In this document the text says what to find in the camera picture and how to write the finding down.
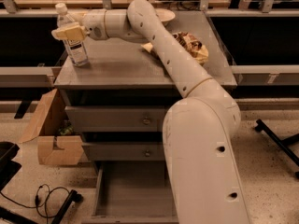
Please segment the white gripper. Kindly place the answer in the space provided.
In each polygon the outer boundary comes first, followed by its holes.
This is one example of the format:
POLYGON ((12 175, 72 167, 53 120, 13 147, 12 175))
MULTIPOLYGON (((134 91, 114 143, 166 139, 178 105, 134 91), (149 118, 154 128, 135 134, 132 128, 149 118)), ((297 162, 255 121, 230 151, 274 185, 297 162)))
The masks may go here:
POLYGON ((71 13, 70 16, 76 22, 65 24, 53 30, 51 34, 57 40, 83 41, 87 35, 93 40, 106 40, 106 12, 105 9, 93 9, 87 13, 71 13))

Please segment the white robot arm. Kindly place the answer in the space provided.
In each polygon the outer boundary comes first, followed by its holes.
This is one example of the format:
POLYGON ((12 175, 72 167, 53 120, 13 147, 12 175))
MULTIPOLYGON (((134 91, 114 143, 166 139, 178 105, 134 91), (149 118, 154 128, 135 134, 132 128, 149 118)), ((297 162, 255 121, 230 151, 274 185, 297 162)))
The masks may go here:
POLYGON ((53 30, 57 40, 146 38, 181 100, 167 111, 163 144, 179 224, 251 224, 232 151, 241 121, 231 95, 165 29, 155 8, 134 0, 125 10, 73 15, 53 30))

